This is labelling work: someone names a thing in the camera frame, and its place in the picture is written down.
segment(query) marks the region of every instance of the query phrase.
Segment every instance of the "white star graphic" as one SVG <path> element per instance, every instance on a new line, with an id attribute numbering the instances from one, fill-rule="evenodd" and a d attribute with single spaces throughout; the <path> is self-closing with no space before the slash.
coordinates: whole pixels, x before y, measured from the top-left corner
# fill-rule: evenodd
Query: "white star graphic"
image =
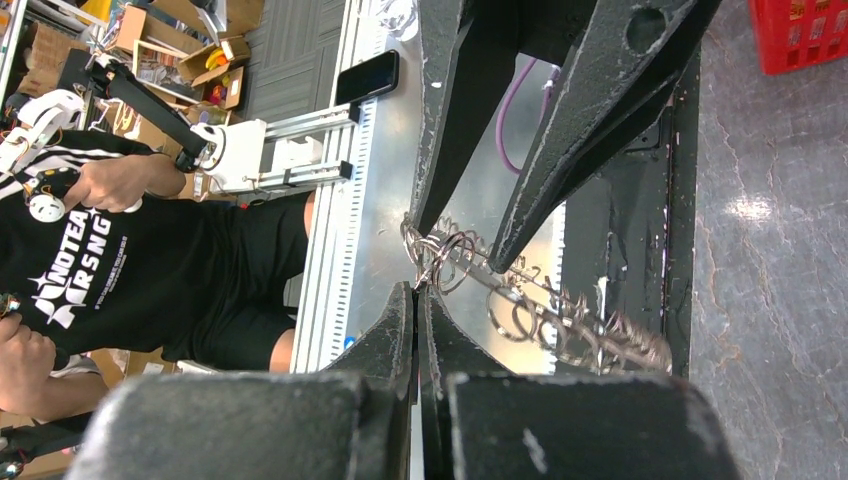
<path id="1" fill-rule="evenodd" d="M 44 273 L 42 273 L 38 278 L 29 278 L 28 280 L 30 282 L 35 282 L 35 284 L 38 285 L 38 290 L 41 290 L 48 283 L 53 283 L 50 280 L 47 280 L 47 275 Z"/>

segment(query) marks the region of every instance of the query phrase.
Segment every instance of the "banana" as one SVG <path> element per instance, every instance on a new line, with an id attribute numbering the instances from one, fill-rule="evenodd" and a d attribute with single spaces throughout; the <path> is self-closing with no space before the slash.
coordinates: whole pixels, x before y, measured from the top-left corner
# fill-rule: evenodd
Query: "banana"
<path id="1" fill-rule="evenodd" d="M 206 58 L 206 70 L 215 70 L 220 65 L 218 63 L 218 59 L 224 56 L 224 50 L 216 48 L 209 54 L 209 57 Z"/>

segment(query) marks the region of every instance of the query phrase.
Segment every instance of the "black shorts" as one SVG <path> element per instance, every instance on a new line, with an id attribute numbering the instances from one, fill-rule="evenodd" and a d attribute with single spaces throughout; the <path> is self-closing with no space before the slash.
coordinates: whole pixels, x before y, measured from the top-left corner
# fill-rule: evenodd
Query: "black shorts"
<path id="1" fill-rule="evenodd" d="M 234 273 L 217 311 L 198 321 L 166 360 L 195 360 L 221 370 L 268 370 L 280 336 L 294 328 L 284 303 L 286 282 L 303 273 L 308 246 L 303 210 L 309 194 L 230 208 L 224 218 Z"/>

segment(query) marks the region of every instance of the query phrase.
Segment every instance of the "cable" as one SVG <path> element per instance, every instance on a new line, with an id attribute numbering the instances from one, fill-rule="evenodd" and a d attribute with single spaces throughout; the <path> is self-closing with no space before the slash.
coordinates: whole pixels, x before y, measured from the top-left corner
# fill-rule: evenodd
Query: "cable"
<path id="1" fill-rule="evenodd" d="M 516 175 L 521 174 L 521 169 L 516 167 L 509 159 L 509 155 L 506 154 L 506 147 L 504 146 L 503 141 L 504 122 L 506 120 L 506 113 L 509 111 L 512 100 L 515 98 L 515 94 L 518 93 L 518 89 L 521 87 L 521 84 L 524 83 L 527 75 L 529 75 L 530 71 L 533 70 L 533 67 L 536 66 L 536 61 L 537 60 L 535 58 L 531 59 L 518 74 L 518 78 L 512 82 L 512 85 L 510 85 L 509 90 L 506 92 L 504 103 L 498 111 L 498 118 L 495 122 L 495 145 L 498 148 L 498 154 L 501 157 L 504 167 Z M 545 112 L 548 110 L 548 104 L 550 103 L 551 96 L 553 94 L 554 85 L 556 84 L 557 78 L 559 78 L 560 68 L 556 65 L 553 65 L 552 67 L 553 70 L 551 71 L 551 76 L 548 78 L 548 81 L 545 82 L 544 86 L 545 93 L 542 97 L 542 111 L 539 113 L 539 123 L 542 123 L 542 119 L 545 117 Z"/>

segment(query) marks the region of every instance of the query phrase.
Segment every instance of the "gray marble surface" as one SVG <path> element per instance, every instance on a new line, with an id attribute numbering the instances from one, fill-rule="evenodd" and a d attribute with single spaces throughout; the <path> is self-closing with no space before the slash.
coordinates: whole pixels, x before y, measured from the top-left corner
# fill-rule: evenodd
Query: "gray marble surface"
<path id="1" fill-rule="evenodd" d="M 848 59 L 767 77 L 725 0 L 700 134 L 691 380 L 745 478 L 848 478 Z"/>

